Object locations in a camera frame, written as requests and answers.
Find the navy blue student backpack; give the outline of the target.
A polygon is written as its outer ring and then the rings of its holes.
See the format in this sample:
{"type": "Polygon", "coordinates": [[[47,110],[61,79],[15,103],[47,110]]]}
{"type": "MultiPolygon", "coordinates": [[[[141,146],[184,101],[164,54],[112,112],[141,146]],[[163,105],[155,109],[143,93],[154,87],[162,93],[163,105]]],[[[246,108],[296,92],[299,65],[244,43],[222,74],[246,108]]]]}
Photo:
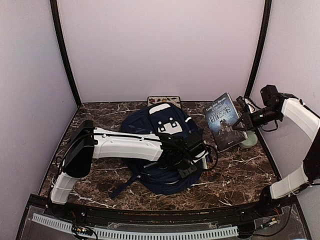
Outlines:
{"type": "MultiPolygon", "coordinates": [[[[203,134],[203,130],[189,115],[170,102],[157,103],[131,114],[122,122],[120,131],[128,134],[155,134],[160,138],[161,149],[164,136],[186,138],[193,132],[203,134]]],[[[135,181],[140,181],[157,195],[173,195],[189,188],[199,180],[203,173],[202,168],[182,178],[175,168],[162,164],[162,153],[157,161],[124,158],[123,161],[132,172],[132,176],[114,190],[110,197],[115,199],[135,181]]]]}

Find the dark Wuthering Heights book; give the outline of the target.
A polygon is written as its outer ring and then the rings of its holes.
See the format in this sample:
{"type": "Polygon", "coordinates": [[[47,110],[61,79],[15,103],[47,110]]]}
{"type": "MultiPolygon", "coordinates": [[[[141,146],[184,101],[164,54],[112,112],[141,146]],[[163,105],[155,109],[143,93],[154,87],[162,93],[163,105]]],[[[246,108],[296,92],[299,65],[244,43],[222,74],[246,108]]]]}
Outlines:
{"type": "Polygon", "coordinates": [[[239,114],[228,92],[205,106],[203,113],[219,152],[238,145],[248,138],[246,132],[233,129],[239,114]]]}

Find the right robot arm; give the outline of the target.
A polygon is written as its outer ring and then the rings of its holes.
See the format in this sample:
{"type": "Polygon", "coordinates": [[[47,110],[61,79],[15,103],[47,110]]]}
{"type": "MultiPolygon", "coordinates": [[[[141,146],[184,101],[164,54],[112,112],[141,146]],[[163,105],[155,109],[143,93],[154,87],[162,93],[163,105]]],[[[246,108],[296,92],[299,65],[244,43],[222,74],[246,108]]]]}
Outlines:
{"type": "Polygon", "coordinates": [[[273,200],[295,194],[320,178],[320,118],[291,94],[273,94],[265,100],[266,106],[256,111],[250,110],[242,97],[237,102],[243,114],[233,125],[235,130],[253,130],[281,119],[285,122],[283,130],[267,138],[275,156],[284,158],[284,163],[278,160],[277,164],[287,176],[266,187],[261,194],[263,200],[255,205],[255,213],[266,217],[275,208],[273,200]]]}

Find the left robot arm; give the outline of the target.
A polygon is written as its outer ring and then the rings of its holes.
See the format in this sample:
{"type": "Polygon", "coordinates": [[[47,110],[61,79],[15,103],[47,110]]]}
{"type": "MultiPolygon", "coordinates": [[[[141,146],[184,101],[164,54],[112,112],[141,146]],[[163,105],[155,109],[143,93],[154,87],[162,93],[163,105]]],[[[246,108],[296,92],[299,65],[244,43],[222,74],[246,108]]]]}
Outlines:
{"type": "Polygon", "coordinates": [[[76,182],[90,173],[93,159],[121,158],[131,170],[131,178],[110,194],[115,199],[135,181],[157,195],[181,192],[200,178],[210,153],[199,131],[186,137],[152,131],[115,132],[86,120],[73,133],[52,181],[50,208],[60,218],[69,216],[69,194],[76,182]]]}

